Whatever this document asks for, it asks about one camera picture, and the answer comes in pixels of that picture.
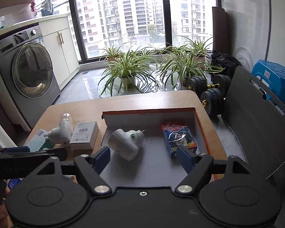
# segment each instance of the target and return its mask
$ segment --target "washing machine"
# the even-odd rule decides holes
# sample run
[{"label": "washing machine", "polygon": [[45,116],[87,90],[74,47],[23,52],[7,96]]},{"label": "washing machine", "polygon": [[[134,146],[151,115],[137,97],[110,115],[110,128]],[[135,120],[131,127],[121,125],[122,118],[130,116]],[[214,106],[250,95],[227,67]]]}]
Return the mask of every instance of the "washing machine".
[{"label": "washing machine", "polygon": [[0,36],[0,74],[30,128],[60,94],[38,24]]}]

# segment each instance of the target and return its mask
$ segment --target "wooden table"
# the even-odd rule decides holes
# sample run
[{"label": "wooden table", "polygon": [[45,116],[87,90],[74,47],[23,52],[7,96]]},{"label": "wooden table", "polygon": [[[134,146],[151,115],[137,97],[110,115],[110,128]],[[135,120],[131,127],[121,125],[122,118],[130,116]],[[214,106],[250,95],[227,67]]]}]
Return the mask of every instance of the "wooden table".
[{"label": "wooden table", "polygon": [[[195,107],[197,111],[204,130],[206,145],[209,148],[208,153],[215,159],[227,159],[221,141],[219,140],[204,107],[196,94],[189,90],[134,94],[52,105],[43,113],[42,117],[31,131],[25,144],[31,140],[39,129],[50,131],[51,129],[58,127],[61,115],[63,113],[69,113],[72,117],[73,125],[78,122],[97,122],[99,131],[93,150],[94,153],[100,149],[102,138],[107,128],[105,121],[101,118],[102,112],[186,107]],[[92,151],[75,150],[72,156],[91,153]]]}]

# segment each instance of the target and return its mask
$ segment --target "cabinet door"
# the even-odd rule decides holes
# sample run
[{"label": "cabinet door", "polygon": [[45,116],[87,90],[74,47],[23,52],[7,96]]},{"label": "cabinet door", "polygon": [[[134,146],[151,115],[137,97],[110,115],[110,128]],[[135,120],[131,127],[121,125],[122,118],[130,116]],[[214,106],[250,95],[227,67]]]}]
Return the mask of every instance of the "cabinet door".
[{"label": "cabinet door", "polygon": [[69,28],[59,31],[61,33],[62,49],[70,74],[78,68],[78,60]]},{"label": "cabinet door", "polygon": [[60,86],[61,83],[70,75],[67,63],[64,59],[63,51],[61,44],[58,38],[58,33],[52,33],[50,35],[43,37],[46,50],[49,52],[49,55],[53,64],[53,72],[56,77],[57,83]]}]

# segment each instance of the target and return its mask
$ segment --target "white label sticker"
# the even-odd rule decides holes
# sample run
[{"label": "white label sticker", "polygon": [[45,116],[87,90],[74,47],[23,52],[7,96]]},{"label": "white label sticker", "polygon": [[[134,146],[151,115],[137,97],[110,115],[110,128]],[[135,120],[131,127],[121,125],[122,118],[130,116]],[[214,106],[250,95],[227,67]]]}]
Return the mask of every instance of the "white label sticker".
[{"label": "white label sticker", "polygon": [[269,79],[270,73],[269,73],[267,70],[265,70],[264,76],[265,76],[267,79]]}]

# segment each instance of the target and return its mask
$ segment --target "white box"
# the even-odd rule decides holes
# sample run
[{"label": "white box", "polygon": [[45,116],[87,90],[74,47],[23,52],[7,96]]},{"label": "white box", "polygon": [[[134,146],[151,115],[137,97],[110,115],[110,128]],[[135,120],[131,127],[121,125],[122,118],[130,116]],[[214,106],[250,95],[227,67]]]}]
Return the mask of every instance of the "white box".
[{"label": "white box", "polygon": [[93,149],[97,133],[97,122],[79,122],[70,140],[71,150]]}]

